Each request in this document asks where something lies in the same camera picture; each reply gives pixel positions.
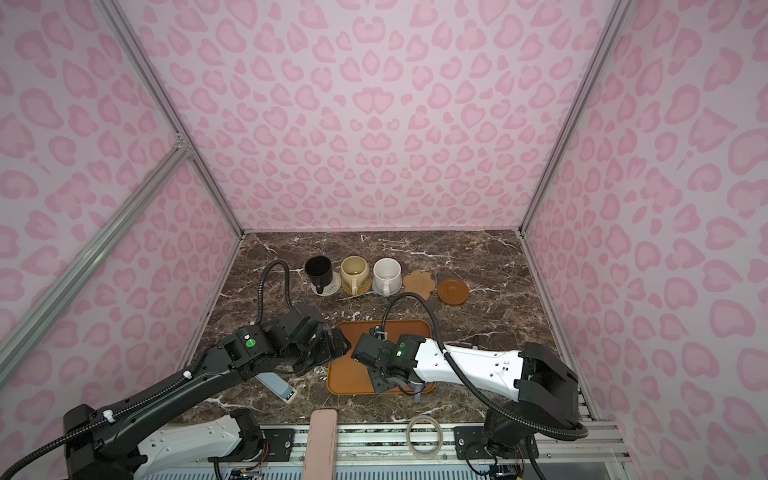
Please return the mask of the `beige speckled round coaster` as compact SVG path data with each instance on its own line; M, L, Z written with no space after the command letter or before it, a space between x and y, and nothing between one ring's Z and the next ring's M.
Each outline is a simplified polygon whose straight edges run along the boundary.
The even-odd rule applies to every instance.
M328 285L325 285L322 290L320 290L316 285L310 284L311 291L321 297L328 297L336 294L340 289L342 285L342 280L338 272L332 273L332 280Z

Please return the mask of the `woven rattan round coaster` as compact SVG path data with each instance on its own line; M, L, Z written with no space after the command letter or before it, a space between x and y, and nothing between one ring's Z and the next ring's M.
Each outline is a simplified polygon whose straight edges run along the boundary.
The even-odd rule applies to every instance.
M358 283L357 284L357 289L354 290L352 288L351 284L349 284L348 282L343 281L342 282L342 289L344 290L344 292L347 295L355 297L355 296L360 296L360 295L364 295L364 294L368 293L370 291L371 287L372 287L372 284L373 284L373 279L371 277L369 277L365 282Z

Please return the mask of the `grey woven round coaster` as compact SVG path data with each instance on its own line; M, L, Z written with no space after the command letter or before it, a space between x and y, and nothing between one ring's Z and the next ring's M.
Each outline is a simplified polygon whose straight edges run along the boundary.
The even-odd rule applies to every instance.
M398 294L402 290L403 286L402 283L392 283L390 282L387 287L384 286L384 284L380 284L376 281L373 282L372 290L373 292L381 297L390 297L395 294Z

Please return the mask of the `cream beige mug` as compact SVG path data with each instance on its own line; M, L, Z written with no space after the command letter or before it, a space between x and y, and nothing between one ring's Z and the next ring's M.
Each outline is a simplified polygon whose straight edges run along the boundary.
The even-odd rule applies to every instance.
M341 263L340 277L342 282L348 282L356 290L358 283L363 283L371 277L369 264L361 256L349 256Z

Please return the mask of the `black mug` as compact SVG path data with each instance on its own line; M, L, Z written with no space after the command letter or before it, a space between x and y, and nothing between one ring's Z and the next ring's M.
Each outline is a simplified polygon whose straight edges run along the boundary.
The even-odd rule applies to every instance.
M304 265L304 271L317 295L323 295L333 282L332 262L326 256L314 256Z

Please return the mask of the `white mug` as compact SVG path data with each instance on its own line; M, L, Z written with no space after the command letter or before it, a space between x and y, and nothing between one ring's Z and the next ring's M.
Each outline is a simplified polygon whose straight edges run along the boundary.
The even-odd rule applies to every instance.
M392 283L402 283L402 267L400 263L393 258L381 258L373 266L373 282L388 286Z

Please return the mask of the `cork flower-shaped coaster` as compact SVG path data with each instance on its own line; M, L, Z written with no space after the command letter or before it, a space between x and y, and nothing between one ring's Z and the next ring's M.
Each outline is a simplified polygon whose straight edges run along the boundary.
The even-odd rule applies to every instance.
M437 283L429 271L415 270L403 278L403 288L406 293L414 293L428 300L436 289Z

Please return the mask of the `brown round wooden coaster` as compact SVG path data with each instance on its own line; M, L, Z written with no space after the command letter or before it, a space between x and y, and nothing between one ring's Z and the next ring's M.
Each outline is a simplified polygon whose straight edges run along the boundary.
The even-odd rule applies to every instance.
M447 278L437 285L439 299L446 305L463 305L470 296L467 284L458 278Z

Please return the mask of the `lavender mug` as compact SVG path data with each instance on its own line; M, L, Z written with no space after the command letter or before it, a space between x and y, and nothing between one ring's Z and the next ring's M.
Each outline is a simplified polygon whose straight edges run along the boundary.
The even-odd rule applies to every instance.
M414 383L411 382L409 384L409 387L411 388L412 393L412 400L415 404L420 404L423 401L423 397L426 393L430 393L434 387L435 384L433 382L426 382L426 383Z

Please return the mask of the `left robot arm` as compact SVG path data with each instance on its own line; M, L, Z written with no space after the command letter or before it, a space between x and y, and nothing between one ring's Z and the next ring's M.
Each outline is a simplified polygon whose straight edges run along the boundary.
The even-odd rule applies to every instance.
M239 461L264 447L254 412L240 409L198 427L168 423L225 390L288 368L302 376L344 356L351 344L311 305L297 304L273 320L222 338L190 365L111 405L80 405L64 419L67 473L72 479L140 479L194 459Z

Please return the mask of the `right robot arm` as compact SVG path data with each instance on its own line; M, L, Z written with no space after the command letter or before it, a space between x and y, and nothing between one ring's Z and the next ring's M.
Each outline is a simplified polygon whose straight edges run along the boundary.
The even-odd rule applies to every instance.
M460 384L487 408L481 445L510 457L533 446L537 434L574 442L588 436L578 411L576 373L545 346L484 351L403 334L362 335L351 358L367 368L376 393L431 383Z

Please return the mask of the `orange brown tray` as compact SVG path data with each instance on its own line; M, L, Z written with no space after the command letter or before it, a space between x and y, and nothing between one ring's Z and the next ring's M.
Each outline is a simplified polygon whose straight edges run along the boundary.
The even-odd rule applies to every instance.
M351 343L347 354L330 363L327 379L328 390L338 396L373 395L374 389L367 368L354 361L351 354L363 334L379 326L379 321L346 321L337 325ZM401 334L432 336L431 327L423 320L389 320L386 325L388 339L396 341Z

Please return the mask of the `pink rectangular bar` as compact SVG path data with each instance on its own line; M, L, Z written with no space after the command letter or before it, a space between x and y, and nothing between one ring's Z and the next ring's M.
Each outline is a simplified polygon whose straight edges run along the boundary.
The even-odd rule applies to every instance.
M303 480L333 480L336 475L338 412L315 410L310 416Z

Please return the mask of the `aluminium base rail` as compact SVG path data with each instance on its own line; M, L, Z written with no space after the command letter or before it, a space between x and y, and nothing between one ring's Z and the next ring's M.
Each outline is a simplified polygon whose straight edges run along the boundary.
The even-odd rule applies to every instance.
M309 426L268 425L263 453L227 460L230 422L168 427L140 449L149 459L138 479L299 479ZM592 422L586 439L564 442L538 435L531 450L509 459L481 445L479 423L346 424L337 428L338 479L476 479L492 465L521 469L525 479L634 479L626 445L611 422Z

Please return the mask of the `left aluminium frame strut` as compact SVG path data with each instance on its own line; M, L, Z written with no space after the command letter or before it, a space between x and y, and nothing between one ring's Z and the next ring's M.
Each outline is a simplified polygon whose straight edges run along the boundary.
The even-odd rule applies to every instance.
M107 260L138 218L188 159L189 144L180 141L161 165L115 211L86 244L63 274L39 296L1 347L1 384L6 385L26 358L50 331L96 271Z

